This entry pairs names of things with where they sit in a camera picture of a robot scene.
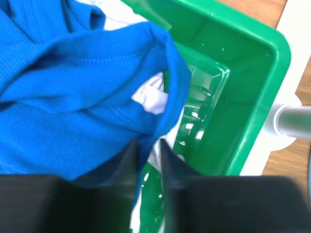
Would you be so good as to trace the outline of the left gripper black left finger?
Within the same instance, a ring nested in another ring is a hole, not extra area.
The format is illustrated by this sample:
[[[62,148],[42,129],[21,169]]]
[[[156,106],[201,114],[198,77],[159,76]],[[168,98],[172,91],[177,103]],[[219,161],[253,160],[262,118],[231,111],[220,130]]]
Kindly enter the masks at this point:
[[[138,181],[138,141],[79,177],[2,175],[3,233],[126,233]]]

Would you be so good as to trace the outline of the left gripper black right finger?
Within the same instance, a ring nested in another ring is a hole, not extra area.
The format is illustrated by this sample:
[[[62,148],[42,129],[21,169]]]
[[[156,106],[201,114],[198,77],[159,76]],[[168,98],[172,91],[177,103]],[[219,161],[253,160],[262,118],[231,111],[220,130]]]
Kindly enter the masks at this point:
[[[167,233],[308,233],[311,212],[282,176],[204,176],[161,143]]]

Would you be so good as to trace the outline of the blue tank top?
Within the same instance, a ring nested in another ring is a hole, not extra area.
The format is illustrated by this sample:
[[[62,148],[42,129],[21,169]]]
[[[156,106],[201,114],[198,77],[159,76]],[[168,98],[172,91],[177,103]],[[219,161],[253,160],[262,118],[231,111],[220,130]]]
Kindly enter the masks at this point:
[[[139,168],[177,123],[191,73],[150,21],[104,29],[100,3],[0,3],[0,171],[74,180],[139,142]],[[131,99],[163,73],[164,112]]]

